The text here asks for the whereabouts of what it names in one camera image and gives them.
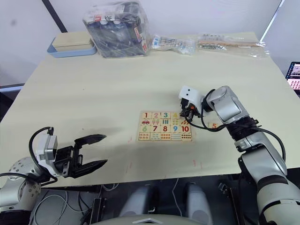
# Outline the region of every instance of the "plastic bag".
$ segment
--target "plastic bag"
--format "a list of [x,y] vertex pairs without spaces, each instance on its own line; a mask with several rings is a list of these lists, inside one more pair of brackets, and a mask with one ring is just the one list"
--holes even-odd
[[103,57],[147,55],[148,19],[138,1],[96,5],[84,15],[83,22]]
[[216,34],[202,34],[196,40],[196,48],[199,50],[225,52],[255,58],[269,55],[269,52],[264,49],[265,46],[266,44],[261,41],[257,42],[242,37],[228,37]]
[[180,54],[193,55],[195,53],[195,42],[192,39],[175,39],[154,35],[151,48],[155,50],[172,50]]

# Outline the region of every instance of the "wooden number puzzle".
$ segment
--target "wooden number puzzle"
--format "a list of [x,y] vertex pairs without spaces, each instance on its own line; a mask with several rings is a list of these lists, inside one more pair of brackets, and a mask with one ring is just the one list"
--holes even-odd
[[191,125],[179,112],[141,112],[139,141],[192,141]]

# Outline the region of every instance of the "white wall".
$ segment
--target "white wall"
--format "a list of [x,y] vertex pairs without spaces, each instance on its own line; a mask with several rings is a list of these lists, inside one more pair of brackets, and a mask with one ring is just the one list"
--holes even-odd
[[[103,0],[50,0],[68,31],[85,30],[83,14]],[[254,31],[261,38],[281,0],[140,0],[152,33]]]
[[285,76],[292,61],[300,61],[300,0],[285,0],[264,41]]
[[41,0],[0,0],[0,86],[25,83],[58,33]]
[[[165,35],[254,31],[262,36],[281,0],[141,0],[150,31]],[[68,31],[103,0],[50,0]],[[0,0],[0,85],[24,83],[59,29],[41,0]]]

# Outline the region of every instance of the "light blue tray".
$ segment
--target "light blue tray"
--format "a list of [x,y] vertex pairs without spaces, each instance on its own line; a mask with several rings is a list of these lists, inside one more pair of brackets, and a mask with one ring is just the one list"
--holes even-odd
[[48,47],[47,52],[55,58],[71,57],[71,56],[79,56],[79,55],[93,55],[97,51],[96,46],[94,45],[94,47],[92,47],[90,49],[85,49],[85,50],[58,52],[52,45],[53,41],[51,42],[50,46]]

